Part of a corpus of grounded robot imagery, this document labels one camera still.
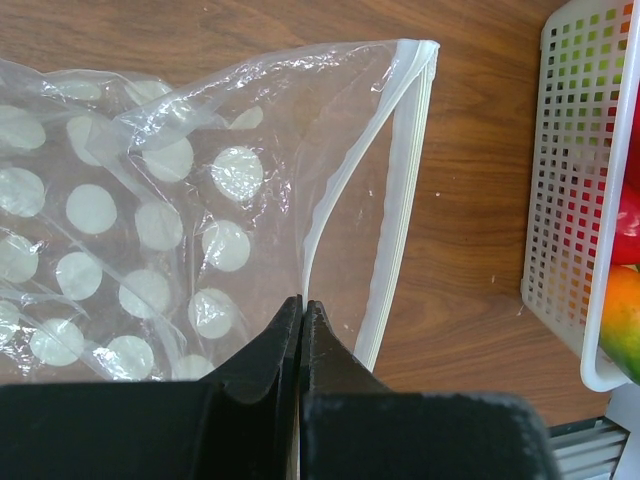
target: plastic bag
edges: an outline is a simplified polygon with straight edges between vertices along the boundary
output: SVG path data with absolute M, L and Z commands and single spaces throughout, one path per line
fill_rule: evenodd
M 1 64 L 5 379 L 198 378 L 296 293 L 372 368 L 436 54 L 319 45 L 173 91 Z

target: white polka dot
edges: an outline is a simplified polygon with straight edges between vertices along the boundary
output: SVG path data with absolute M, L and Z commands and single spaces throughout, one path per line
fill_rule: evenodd
M 143 105 L 166 95 L 171 91 L 171 87 L 156 80 L 138 80 L 124 86 L 127 94 L 138 105 Z
M 44 185 L 23 168 L 0 170 L 0 207 L 19 217 L 33 217 L 44 206 Z
M 107 348 L 94 355 L 114 380 L 144 380 L 153 369 L 153 350 L 147 342 L 132 335 L 114 338 Z
M 200 355 L 188 355 L 178 360 L 173 369 L 174 380 L 199 380 L 214 370 L 213 363 Z
M 31 114 L 11 105 L 0 105 L 0 146 L 33 150 L 46 139 L 42 125 Z
M 67 218 L 83 233 L 97 235 L 106 232 L 118 218 L 113 198 L 98 185 L 80 185 L 67 200 Z
M 247 263 L 251 244 L 238 225 L 219 220 L 202 235 L 202 251 L 206 260 L 217 269 L 234 272 Z
M 0 300 L 0 347 L 6 345 L 20 329 L 20 312 L 13 303 Z
M 75 362 L 84 350 L 84 336 L 68 320 L 46 321 L 31 337 L 29 347 L 42 363 L 64 367 Z
M 169 306 L 171 292 L 162 275 L 151 270 L 136 270 L 124 280 L 135 293 L 120 285 L 118 298 L 122 308 L 134 317 L 153 318 Z
M 0 241 L 0 278 L 12 283 L 29 280 L 38 269 L 38 247 L 20 235 Z
M 84 252 L 62 257 L 56 268 L 62 294 L 70 300 L 84 300 L 96 293 L 102 282 L 102 269 Z
M 144 245 L 159 251 L 175 248 L 183 235 L 180 215 L 164 202 L 142 205 L 136 212 L 136 229 Z
M 211 176 L 218 190 L 236 202 L 250 200 L 262 185 L 262 164 L 248 148 L 223 150 L 211 165 Z
M 96 122 L 100 122 L 100 128 L 106 128 L 106 120 L 98 120 L 97 117 L 89 117 L 88 115 L 73 117 L 67 122 L 67 135 L 71 148 L 80 160 L 92 167 L 102 165 L 100 160 L 87 150 L 89 135 L 91 135 L 91 129 L 96 128 Z
M 262 108 L 253 107 L 249 110 L 242 112 L 238 117 L 231 122 L 229 130 L 250 130 L 256 128 L 262 122 L 264 114 Z
M 196 293 L 189 302 L 189 321 L 205 338 L 226 335 L 240 317 L 238 307 L 229 296 L 215 288 Z
M 60 93 L 63 97 L 72 98 L 74 100 L 83 100 L 89 102 L 98 100 L 102 97 L 102 89 L 95 83 L 87 80 L 64 80 L 56 82 L 56 93 Z
M 160 150 L 145 150 L 142 159 L 151 174 L 163 182 L 183 180 L 193 165 L 193 148 L 186 138 Z

